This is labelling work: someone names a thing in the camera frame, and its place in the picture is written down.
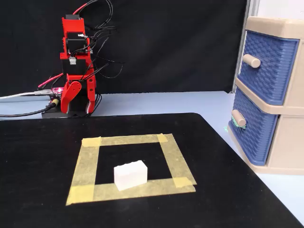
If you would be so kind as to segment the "red fixed gripper finger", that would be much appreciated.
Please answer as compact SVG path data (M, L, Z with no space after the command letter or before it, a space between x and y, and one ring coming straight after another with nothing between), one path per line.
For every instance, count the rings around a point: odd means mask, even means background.
M91 114L95 108L95 88L96 88L95 78L87 79L86 85L87 85L86 90L87 90L87 97L88 97L86 113Z

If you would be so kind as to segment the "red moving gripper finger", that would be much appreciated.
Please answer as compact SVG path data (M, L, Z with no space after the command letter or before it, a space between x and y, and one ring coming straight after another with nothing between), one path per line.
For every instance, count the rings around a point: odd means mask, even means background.
M61 95L60 108L62 113L68 113L69 103L76 97L80 92L82 86L78 81L66 82L64 90Z

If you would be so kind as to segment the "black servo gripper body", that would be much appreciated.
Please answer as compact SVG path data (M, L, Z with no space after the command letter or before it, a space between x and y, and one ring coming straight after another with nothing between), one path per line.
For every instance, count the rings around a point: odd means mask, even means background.
M85 81L86 78L94 71L94 60L87 63L85 59L78 59L74 64L70 63L68 59L62 59L62 69L66 76L65 82L68 81Z

